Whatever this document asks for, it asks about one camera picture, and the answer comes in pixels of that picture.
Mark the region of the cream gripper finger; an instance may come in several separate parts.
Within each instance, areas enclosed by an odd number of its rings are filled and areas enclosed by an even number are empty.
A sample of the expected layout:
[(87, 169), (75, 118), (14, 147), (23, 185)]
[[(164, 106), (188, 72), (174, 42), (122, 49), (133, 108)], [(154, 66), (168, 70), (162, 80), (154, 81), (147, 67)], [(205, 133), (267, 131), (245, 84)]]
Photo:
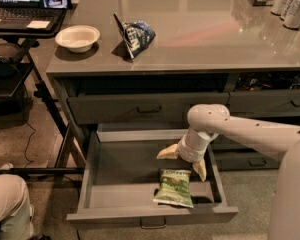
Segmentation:
[(200, 179), (202, 181), (205, 181), (207, 177), (205, 161), (201, 159), (200, 161), (194, 162), (192, 164), (192, 167), (195, 170), (195, 172), (199, 175)]
[(178, 147), (177, 144), (173, 144), (161, 150), (157, 155), (157, 159), (177, 159), (178, 158), (177, 147)]

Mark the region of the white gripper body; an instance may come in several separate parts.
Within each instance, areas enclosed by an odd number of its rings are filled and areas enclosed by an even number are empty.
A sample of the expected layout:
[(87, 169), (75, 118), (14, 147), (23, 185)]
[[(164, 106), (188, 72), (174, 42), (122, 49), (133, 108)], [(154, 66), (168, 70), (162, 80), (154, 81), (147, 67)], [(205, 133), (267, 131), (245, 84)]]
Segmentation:
[(208, 145), (207, 141), (203, 141), (203, 147), (195, 149), (187, 144), (186, 137), (183, 136), (177, 144), (177, 154), (189, 163), (199, 162), (204, 158)]

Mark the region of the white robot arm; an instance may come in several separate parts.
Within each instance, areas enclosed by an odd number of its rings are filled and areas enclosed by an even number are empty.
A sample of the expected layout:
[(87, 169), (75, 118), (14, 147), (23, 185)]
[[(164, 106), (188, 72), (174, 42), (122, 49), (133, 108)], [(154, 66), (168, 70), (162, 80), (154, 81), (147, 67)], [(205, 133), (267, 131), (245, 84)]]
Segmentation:
[(189, 128), (181, 140), (157, 155), (181, 158), (206, 176), (204, 153), (223, 135), (280, 162), (268, 240), (300, 240), (300, 126), (234, 117), (219, 104), (199, 104), (187, 114)]

